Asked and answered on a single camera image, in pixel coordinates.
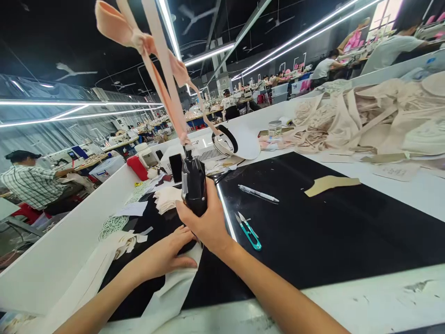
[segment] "plastic bin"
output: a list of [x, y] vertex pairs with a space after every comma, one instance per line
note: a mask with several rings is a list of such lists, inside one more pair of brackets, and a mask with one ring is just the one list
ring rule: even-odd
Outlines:
[[94, 168], [89, 174], [94, 176], [100, 182], [105, 182], [111, 175], [116, 173], [119, 168], [125, 165], [124, 157], [119, 155], [105, 160], [99, 166]]

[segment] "pen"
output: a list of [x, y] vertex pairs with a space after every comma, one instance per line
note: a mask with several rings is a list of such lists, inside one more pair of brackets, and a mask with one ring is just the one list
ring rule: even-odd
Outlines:
[[259, 191], [256, 191], [256, 190], [252, 189], [252, 188], [249, 188], [249, 187], [246, 187], [246, 186], [243, 186], [243, 185], [238, 185], [238, 188], [240, 188], [245, 193], [249, 193], [249, 194], [252, 194], [252, 195], [255, 195], [255, 196], [258, 196], [258, 197], [262, 197], [262, 198], [268, 199], [268, 200], [270, 200], [272, 202], [276, 202], [276, 203], [279, 202], [279, 200], [277, 200], [275, 197], [267, 195], [265, 193], [261, 193]]

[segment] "hand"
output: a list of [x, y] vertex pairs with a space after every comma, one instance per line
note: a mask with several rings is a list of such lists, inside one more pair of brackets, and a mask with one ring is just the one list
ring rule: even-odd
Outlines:
[[232, 244], [233, 239], [228, 235], [224, 223], [223, 205], [218, 198], [215, 183], [206, 178], [207, 211], [197, 217], [182, 201], [176, 201], [179, 218], [204, 245], [216, 256], [224, 253]]
[[178, 227], [172, 234], [148, 248], [122, 271], [137, 285], [179, 268], [197, 268], [190, 257], [176, 257], [180, 249], [195, 239], [188, 227]]

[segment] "peach fabric strap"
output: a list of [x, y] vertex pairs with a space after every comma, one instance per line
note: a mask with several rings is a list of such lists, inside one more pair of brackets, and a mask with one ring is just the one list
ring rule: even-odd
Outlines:
[[[153, 0], [142, 1], [150, 30], [155, 38], [147, 33], [143, 33], [138, 28], [127, 0], [117, 0], [117, 5], [121, 12], [102, 0], [96, 2], [95, 14], [97, 29], [105, 37], [123, 46], [133, 47], [139, 52], [181, 143], [184, 145], [190, 142], [187, 138], [187, 126], [173, 77], [176, 79], [179, 87], [187, 83], [198, 96], [199, 91], [196, 86], [192, 84], [184, 63], [179, 61], [167, 48], [161, 22], [157, 14], [156, 4]], [[158, 70], [153, 65], [150, 54], [158, 57], [168, 90]], [[204, 121], [218, 134], [219, 131], [215, 129], [205, 115], [202, 99], [200, 98], [199, 100]]]

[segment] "black phone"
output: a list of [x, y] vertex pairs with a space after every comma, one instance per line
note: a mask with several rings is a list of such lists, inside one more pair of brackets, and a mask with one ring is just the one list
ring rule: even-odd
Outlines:
[[182, 155], [175, 154], [168, 158], [175, 183], [182, 181]]
[[162, 157], [164, 156], [164, 155], [162, 154], [162, 151], [161, 151], [161, 150], [157, 150], [157, 151], [156, 151], [156, 155], [158, 156], [159, 161], [161, 161]]

